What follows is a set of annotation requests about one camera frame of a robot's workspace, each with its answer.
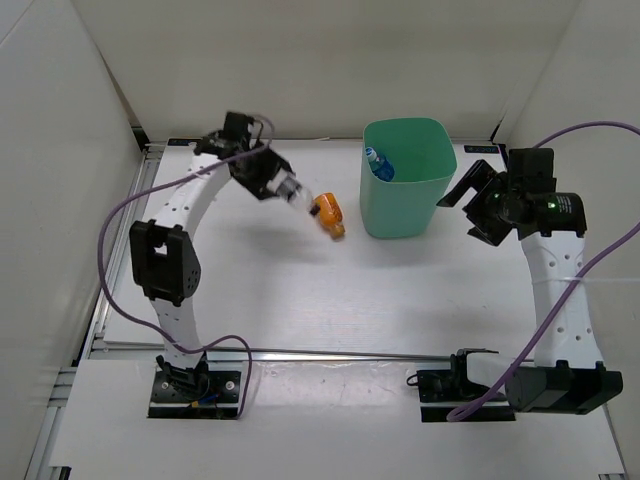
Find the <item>clear bottle black label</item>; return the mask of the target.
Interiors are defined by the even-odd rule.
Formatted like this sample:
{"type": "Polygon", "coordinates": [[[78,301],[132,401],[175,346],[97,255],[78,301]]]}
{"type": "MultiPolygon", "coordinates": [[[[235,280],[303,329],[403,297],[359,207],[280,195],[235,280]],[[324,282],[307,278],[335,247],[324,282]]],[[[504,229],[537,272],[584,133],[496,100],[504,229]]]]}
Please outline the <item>clear bottle black label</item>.
{"type": "Polygon", "coordinates": [[[267,183],[267,189],[285,200],[292,208],[316,217],[320,207],[311,190],[303,185],[294,173],[279,170],[267,183]]]}

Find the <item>orange plastic bottle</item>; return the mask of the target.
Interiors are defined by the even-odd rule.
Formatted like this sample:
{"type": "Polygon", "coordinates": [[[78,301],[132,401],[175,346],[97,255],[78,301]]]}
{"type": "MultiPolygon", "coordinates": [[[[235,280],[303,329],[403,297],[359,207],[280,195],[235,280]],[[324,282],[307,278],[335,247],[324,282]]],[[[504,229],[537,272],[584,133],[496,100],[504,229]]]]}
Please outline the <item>orange plastic bottle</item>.
{"type": "Polygon", "coordinates": [[[317,213],[315,218],[324,232],[333,240],[342,239],[345,236],[342,210],[331,192],[318,195],[315,199],[317,213]]]}

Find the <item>clear bottle blue label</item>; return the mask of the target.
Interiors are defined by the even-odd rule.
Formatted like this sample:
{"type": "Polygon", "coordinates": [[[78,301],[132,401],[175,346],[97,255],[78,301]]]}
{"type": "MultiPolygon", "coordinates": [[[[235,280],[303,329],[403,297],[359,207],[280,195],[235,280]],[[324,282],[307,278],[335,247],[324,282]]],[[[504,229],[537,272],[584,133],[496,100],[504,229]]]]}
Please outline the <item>clear bottle blue label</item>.
{"type": "Polygon", "coordinates": [[[366,147],[364,153],[371,172],[375,177],[384,182],[391,182],[394,179],[395,169],[384,155],[379,154],[372,147],[366,147]]]}

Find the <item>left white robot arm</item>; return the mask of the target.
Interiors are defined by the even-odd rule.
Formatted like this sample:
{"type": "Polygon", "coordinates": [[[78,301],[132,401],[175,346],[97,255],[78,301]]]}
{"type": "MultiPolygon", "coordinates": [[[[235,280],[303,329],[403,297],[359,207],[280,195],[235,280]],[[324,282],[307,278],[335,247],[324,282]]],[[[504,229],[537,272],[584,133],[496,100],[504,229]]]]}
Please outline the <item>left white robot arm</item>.
{"type": "Polygon", "coordinates": [[[201,281],[193,237],[215,197],[235,180],[256,199],[280,198],[307,205],[309,197],[291,164],[249,134],[212,132],[194,146],[187,178],[147,221],[129,230],[132,274],[149,300],[164,340],[159,368],[175,374],[175,388],[188,400],[206,395],[205,347],[199,339],[193,296],[201,281]]]}

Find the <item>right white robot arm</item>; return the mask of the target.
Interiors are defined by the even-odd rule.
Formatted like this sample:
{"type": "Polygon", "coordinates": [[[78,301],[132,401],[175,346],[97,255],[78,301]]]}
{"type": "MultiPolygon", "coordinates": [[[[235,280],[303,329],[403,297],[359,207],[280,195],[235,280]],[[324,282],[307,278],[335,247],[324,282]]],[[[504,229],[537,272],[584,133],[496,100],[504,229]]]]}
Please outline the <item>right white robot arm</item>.
{"type": "Polygon", "coordinates": [[[449,387],[470,400],[450,418],[462,421],[497,393],[512,410],[586,415],[619,395],[621,372],[604,364],[582,283],[586,215],[581,197],[559,192],[549,149],[524,150],[498,172],[478,160],[438,204],[452,208],[469,191],[464,207],[469,235],[498,246],[517,234],[533,289],[536,330],[515,359],[488,350],[466,350],[449,375],[449,387]]]}

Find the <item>green plastic bin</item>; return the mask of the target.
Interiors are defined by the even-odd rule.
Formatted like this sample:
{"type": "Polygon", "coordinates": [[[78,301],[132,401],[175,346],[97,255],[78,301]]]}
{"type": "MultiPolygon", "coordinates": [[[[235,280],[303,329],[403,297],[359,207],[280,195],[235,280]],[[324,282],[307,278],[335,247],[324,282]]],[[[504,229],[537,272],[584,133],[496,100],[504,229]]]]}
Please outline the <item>green plastic bin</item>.
{"type": "Polygon", "coordinates": [[[457,160],[444,126],[427,117],[378,120],[363,131],[359,206],[367,233],[407,238],[427,229],[436,203],[456,172],[457,160]],[[375,177],[365,148],[384,155],[395,169],[391,182],[375,177]]]}

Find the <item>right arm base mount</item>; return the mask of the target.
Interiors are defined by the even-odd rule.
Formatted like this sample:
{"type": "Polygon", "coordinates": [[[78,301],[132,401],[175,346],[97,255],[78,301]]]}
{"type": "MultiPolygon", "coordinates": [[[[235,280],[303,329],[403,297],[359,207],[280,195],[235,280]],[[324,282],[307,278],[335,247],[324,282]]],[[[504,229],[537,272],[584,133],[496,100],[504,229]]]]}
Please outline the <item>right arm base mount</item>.
{"type": "MultiPolygon", "coordinates": [[[[459,404],[480,398],[490,385],[471,382],[467,375],[467,359],[471,354],[497,351],[486,349],[460,349],[449,358],[447,369],[417,370],[406,379],[408,387],[418,389],[422,423],[446,423],[447,415],[459,404]]],[[[464,419],[464,422],[511,422],[515,412],[506,396],[496,393],[489,402],[464,419]]]]}

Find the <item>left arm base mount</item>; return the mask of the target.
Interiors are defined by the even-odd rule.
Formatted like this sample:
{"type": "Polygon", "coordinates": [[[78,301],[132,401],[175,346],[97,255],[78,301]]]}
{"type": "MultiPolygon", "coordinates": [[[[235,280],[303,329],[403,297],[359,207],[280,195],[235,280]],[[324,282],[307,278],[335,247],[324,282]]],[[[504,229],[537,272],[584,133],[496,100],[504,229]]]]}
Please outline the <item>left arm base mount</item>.
{"type": "Polygon", "coordinates": [[[149,398],[150,419],[235,420],[240,416],[242,373],[211,370],[201,359],[195,368],[177,368],[156,357],[149,398]]]}

